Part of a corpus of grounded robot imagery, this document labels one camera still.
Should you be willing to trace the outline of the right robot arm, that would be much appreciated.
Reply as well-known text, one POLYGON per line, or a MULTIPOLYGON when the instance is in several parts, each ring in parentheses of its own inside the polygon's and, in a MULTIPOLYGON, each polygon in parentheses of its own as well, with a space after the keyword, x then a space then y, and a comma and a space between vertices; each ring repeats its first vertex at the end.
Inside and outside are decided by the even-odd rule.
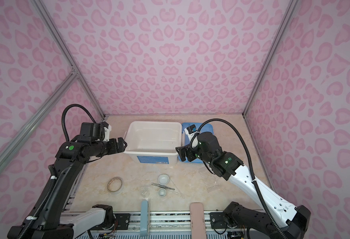
POLYGON ((222 150, 217 137, 210 132, 185 130, 189 144, 177 147, 181 161, 201 160, 217 177, 237 186, 263 211, 248 209, 231 202, 223 211, 228 227, 244 226, 271 239, 302 239, 308 229, 311 212, 295 206, 259 180, 239 157, 222 150))

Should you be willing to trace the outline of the white plastic bin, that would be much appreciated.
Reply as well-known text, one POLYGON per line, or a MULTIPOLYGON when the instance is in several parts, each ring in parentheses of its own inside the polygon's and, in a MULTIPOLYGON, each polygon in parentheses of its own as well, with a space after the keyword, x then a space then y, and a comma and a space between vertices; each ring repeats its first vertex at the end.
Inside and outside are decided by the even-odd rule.
POLYGON ((125 154, 144 164, 177 164, 177 147, 182 145, 182 125, 179 122, 134 121, 125 141, 125 154))

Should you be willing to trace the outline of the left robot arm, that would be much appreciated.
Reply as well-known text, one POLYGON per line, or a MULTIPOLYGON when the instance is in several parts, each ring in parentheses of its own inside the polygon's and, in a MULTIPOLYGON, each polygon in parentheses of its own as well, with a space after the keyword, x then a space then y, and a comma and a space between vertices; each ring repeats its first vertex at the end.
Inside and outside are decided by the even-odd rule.
POLYGON ((60 223, 62 209, 70 190, 85 164, 93 156, 122 153, 127 142, 119 137, 93 143, 67 141, 61 145, 54 164, 48 167, 50 178, 39 199, 20 226, 12 226, 9 239, 73 239, 74 225, 60 223))

